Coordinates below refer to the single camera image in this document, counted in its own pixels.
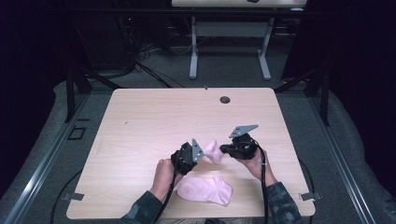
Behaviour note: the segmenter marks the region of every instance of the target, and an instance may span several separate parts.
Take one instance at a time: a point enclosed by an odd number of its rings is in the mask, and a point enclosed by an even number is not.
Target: camouflage sleeve
[[[303,223],[297,204],[290,197],[282,182],[267,187],[267,196],[274,224]]]
[[[160,212],[163,203],[151,192],[146,191],[131,207],[131,210],[120,219],[119,223],[151,224]]]

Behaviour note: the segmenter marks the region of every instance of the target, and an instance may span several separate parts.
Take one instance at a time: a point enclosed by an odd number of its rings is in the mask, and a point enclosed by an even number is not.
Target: wooden tabletop
[[[306,0],[172,0],[173,7],[305,7]]]
[[[231,102],[223,104],[222,96]],[[201,148],[214,140],[230,144],[236,126],[251,124],[259,125],[249,134],[267,151],[276,178],[301,215],[312,216],[313,203],[299,199],[308,187],[276,96],[265,88],[114,91],[76,188],[84,198],[70,203],[67,216],[120,218],[150,189],[159,159],[170,158],[192,138]],[[162,218],[263,217],[260,181],[228,154],[219,165],[203,158],[188,173],[216,175],[233,187],[229,204],[187,201],[174,191]]]

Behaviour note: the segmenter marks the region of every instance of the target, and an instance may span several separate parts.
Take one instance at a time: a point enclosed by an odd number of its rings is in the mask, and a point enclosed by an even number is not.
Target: sleeve
[[[131,210],[120,219],[120,224],[151,224],[161,210],[163,203],[151,192],[146,191],[131,207]]]
[[[268,205],[274,224],[302,224],[297,204],[290,197],[282,182],[267,187]]]

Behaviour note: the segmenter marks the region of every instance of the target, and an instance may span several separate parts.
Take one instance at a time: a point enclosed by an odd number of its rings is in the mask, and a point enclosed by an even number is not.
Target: person's left hand
[[[160,160],[157,164],[152,187],[149,191],[161,202],[163,202],[170,189],[174,171],[175,168],[170,159]],[[180,182],[182,178],[183,175],[177,175],[174,187],[178,184],[178,182]]]

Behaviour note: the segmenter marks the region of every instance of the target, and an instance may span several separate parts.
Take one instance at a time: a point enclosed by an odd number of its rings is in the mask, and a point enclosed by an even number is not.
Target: gray carpet
[[[291,43],[291,40],[287,38],[277,36],[272,38],[267,52],[267,61],[273,77],[271,81],[262,79],[256,52],[261,46],[261,41],[251,38],[205,40],[199,48],[198,78],[195,80],[189,80],[189,53],[176,54],[173,51],[155,49],[149,53],[147,59],[142,61],[142,64],[172,77],[185,88],[202,88],[204,86],[208,88],[275,88],[282,84],[280,77]],[[181,88],[168,77],[163,78],[173,87]],[[162,88],[156,79],[139,69],[128,76],[114,78],[112,81],[126,88]],[[30,204],[23,223],[50,223],[51,209],[59,191],[84,166],[111,95],[111,90],[108,87],[95,80],[91,80],[91,83],[94,91],[77,114],[78,120],[72,124],[78,128],[86,128],[85,133],[81,140],[65,139],[62,142],[61,152],[40,191]],[[297,155],[306,164],[312,175],[315,190],[320,192],[323,197],[315,202],[317,212],[314,215],[313,223],[361,223],[346,185],[335,166],[331,146],[321,129],[320,120],[315,116],[317,111],[312,107],[311,99],[306,99],[301,93],[303,87],[304,83],[292,88],[292,91],[288,93],[279,93],[277,99]],[[58,133],[64,126],[66,118],[64,83],[56,87],[55,92],[57,100],[49,120],[19,175],[0,202],[0,222],[2,223],[6,222],[8,214],[21,197],[38,164],[52,148]],[[391,219],[390,215],[392,214],[387,212],[389,204],[386,203],[386,200],[389,199],[389,196],[378,184],[375,175],[365,163],[364,148],[359,133],[342,104],[333,94],[331,94],[329,103],[329,122],[334,138],[361,187],[361,193],[367,200],[376,223],[394,224],[395,219]],[[310,186],[307,172],[305,174],[307,184]],[[77,182],[78,177],[68,185],[65,191],[73,191]],[[54,223],[117,223],[117,220],[70,220],[65,215],[67,206],[68,201],[65,200],[60,200],[57,203]]]

